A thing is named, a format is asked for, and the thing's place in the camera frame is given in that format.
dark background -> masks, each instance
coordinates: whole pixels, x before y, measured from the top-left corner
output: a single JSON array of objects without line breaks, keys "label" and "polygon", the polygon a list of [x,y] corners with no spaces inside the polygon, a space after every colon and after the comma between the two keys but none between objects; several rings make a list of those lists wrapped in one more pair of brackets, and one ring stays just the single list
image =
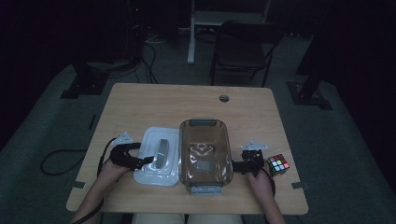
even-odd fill
[{"label": "dark background", "polygon": [[[216,9],[256,10],[247,7],[246,1],[221,2],[225,1],[219,1]],[[211,9],[212,3],[200,1],[198,8]],[[63,68],[71,63],[130,58],[125,50],[138,46],[127,41],[128,22],[175,36],[177,27],[189,26],[191,5],[181,0],[166,1],[166,5],[136,0],[128,13],[121,0],[3,0],[0,8],[3,148]],[[297,73],[320,76],[337,87],[393,189],[395,12],[390,0],[276,0],[269,12],[269,21],[283,23],[289,34],[314,35]]]}]

container lid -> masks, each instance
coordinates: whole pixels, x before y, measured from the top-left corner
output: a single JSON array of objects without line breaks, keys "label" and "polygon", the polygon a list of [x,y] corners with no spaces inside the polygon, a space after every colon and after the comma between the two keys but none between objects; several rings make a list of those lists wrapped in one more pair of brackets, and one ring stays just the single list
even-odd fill
[{"label": "container lid", "polygon": [[218,119],[189,119],[179,128],[179,179],[191,192],[219,193],[233,179],[227,127]]},{"label": "container lid", "polygon": [[178,182],[178,132],[160,127],[146,130],[137,157],[153,156],[154,160],[134,171],[136,182],[156,186],[173,186]]}]

wire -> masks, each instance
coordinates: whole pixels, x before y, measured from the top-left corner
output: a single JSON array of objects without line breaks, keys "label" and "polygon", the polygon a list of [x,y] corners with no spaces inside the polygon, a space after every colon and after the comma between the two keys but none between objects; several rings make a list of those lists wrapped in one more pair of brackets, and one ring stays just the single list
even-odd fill
[{"label": "wire", "polygon": [[134,76],[136,77],[137,83],[140,83],[139,75],[137,74],[137,68],[134,70]]},{"label": "wire", "polygon": [[112,138],[110,141],[108,141],[106,146],[105,146],[105,150],[103,150],[103,154],[100,157],[100,160],[99,160],[99,163],[98,163],[97,176],[99,176],[100,172],[102,171],[102,167],[103,167],[103,164],[104,164],[103,160],[105,159],[107,148],[108,148],[108,146],[110,146],[111,142],[114,141],[114,140],[116,140],[116,138]]},{"label": "wire", "polygon": [[101,69],[98,67],[94,67],[92,65],[89,65],[89,67],[91,69],[99,71],[99,72],[112,73],[112,72],[128,71],[128,70],[134,69],[139,64],[139,61],[140,61],[140,58],[131,58],[130,61],[126,64],[121,64],[116,67],[112,67],[112,68],[108,68],[108,69]]},{"label": "wire", "polygon": [[157,56],[157,52],[156,52],[155,48],[152,47],[151,45],[149,45],[148,43],[145,43],[145,46],[151,48],[152,51],[153,51],[153,56],[152,56],[152,60],[151,60],[151,64],[150,65],[146,62],[145,59],[142,58],[143,64],[148,68],[148,82],[150,81],[150,83],[154,83],[155,82],[156,84],[159,84],[157,78],[152,73],[152,66],[154,65],[154,61],[155,61],[155,58]]},{"label": "wire", "polygon": [[146,80],[149,83],[149,77],[148,77],[148,68],[145,66],[145,76],[146,76]]},{"label": "wire", "polygon": [[47,161],[47,159],[49,157],[51,157],[52,155],[56,154],[56,153],[61,153],[61,152],[86,152],[87,149],[78,149],[78,150],[73,150],[73,149],[61,149],[61,150],[56,150],[56,151],[52,151],[51,153],[49,153],[47,156],[44,157],[43,161],[40,164],[40,170],[43,174],[45,175],[64,175],[67,172],[71,171],[73,168],[75,168],[80,162],[82,162],[82,160],[84,160],[83,156],[81,159],[79,159],[74,165],[72,165],[70,168],[68,168],[67,170],[61,171],[59,173],[51,173],[48,172],[44,169],[44,163]]},{"label": "wire", "polygon": [[102,201],[99,203],[99,205],[95,209],[93,209],[93,211],[91,211],[87,216],[82,217],[81,219],[73,222],[73,224],[82,224],[85,221],[87,221],[88,219],[90,219],[91,217],[93,217],[96,213],[98,213],[100,211],[100,209],[102,208],[104,203],[105,203],[105,200],[102,199]]},{"label": "wire", "polygon": [[135,76],[136,76],[137,81],[140,82],[140,81],[139,81],[139,77],[138,77],[137,74],[136,74],[137,69],[140,67],[140,64],[141,64],[141,63],[138,63],[138,64],[136,65],[136,67],[134,68],[133,71],[130,71],[130,72],[128,72],[128,73],[125,73],[125,74],[122,74],[122,75],[118,75],[118,76],[111,76],[111,77],[108,77],[108,79],[127,77],[127,76],[131,75],[132,73],[134,73]]},{"label": "wire", "polygon": [[161,36],[161,35],[155,35],[155,36],[153,36],[153,37],[151,37],[151,38],[145,40],[145,43],[150,43],[150,44],[162,44],[162,43],[165,43],[165,42],[168,41],[167,39],[165,39],[165,40],[163,40],[163,41],[157,41],[157,42],[151,41],[151,40],[153,40],[153,39],[155,39],[155,38],[157,38],[157,37],[159,37],[159,36]]},{"label": "wire", "polygon": [[253,158],[250,157],[250,155],[247,154],[247,156],[248,156],[250,161],[252,161],[257,167],[259,167],[262,171],[264,171],[264,173],[268,176],[268,178],[273,179],[272,176],[269,175],[268,172],[263,167],[261,167],[256,161],[254,161]]}]

brown plastic container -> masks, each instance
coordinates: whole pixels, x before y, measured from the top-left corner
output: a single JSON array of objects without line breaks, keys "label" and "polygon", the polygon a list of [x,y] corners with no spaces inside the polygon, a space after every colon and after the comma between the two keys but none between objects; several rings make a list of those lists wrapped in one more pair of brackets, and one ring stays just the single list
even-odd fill
[{"label": "brown plastic container", "polygon": [[227,127],[217,119],[189,119],[180,125],[179,180],[193,194],[219,194],[233,179]]}]

gray carpet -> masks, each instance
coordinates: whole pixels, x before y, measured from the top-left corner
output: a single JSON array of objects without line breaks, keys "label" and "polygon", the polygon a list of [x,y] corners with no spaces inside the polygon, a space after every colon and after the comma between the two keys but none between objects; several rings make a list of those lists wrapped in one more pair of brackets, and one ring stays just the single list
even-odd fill
[{"label": "gray carpet", "polygon": [[[198,34],[213,40],[212,35]],[[180,35],[177,43],[151,40],[156,49],[152,71],[160,83],[209,85],[213,44],[197,39],[195,64],[187,64],[189,39]],[[266,87],[275,95],[290,147],[300,174],[309,188],[305,196],[306,215],[286,216],[288,223],[395,223],[396,200],[378,170],[370,150],[340,100],[336,88],[322,82],[319,89],[333,110],[295,105],[287,81],[304,81],[295,70],[309,40],[286,36],[275,51]],[[144,48],[151,62],[153,51]],[[104,63],[92,63],[101,69]],[[66,67],[55,77],[30,115],[0,153],[0,223],[67,223],[73,216],[65,208],[78,167],[58,176],[40,172],[40,162],[53,150],[87,148],[114,83],[146,82],[143,64],[135,71],[110,75],[102,95],[81,95],[60,99],[75,77]],[[262,74],[253,80],[241,74],[219,76],[217,85],[260,87]],[[73,165],[83,152],[56,155],[46,170],[60,172]],[[121,214],[105,214],[104,223],[119,223]],[[244,216],[247,224],[262,223],[261,216]]]}]

